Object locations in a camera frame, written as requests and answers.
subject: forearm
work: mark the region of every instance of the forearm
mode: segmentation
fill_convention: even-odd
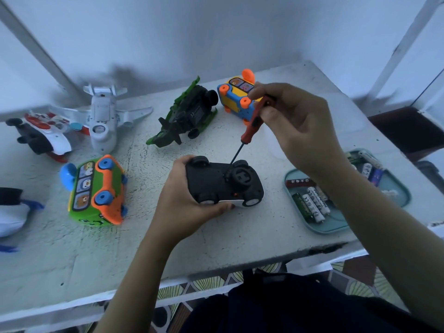
[[[444,241],[350,166],[317,180],[412,313],[444,328]]]
[[[160,278],[172,249],[148,230],[95,332],[148,331]]]

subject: person's left hand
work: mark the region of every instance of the person's left hand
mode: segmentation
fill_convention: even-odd
[[[208,220],[234,208],[230,202],[209,206],[193,199],[185,172],[185,164],[192,158],[194,155],[186,155],[174,161],[148,229],[148,233],[171,246],[192,235]]]

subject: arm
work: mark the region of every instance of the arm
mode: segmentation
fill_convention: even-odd
[[[201,206],[193,199],[185,173],[192,157],[175,160],[150,227],[95,333],[147,332],[171,251],[209,219],[234,207],[229,202]]]
[[[444,241],[351,167],[324,99],[278,83],[257,84],[249,97],[265,94],[277,102],[261,117],[287,158],[329,194],[412,314],[444,330]]]

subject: yellow and blue toy bus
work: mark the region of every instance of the yellow and blue toy bus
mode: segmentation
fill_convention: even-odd
[[[254,73],[250,69],[244,69],[242,77],[233,77],[228,82],[218,86],[219,98],[225,111],[232,112],[243,119],[245,125],[248,125],[254,111],[253,103],[255,100],[247,97],[250,90],[253,89],[254,83]]]

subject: dark clothing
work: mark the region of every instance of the dark clothing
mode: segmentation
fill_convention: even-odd
[[[326,280],[255,274],[228,297],[209,297],[181,333],[437,332],[383,299],[349,296]]]

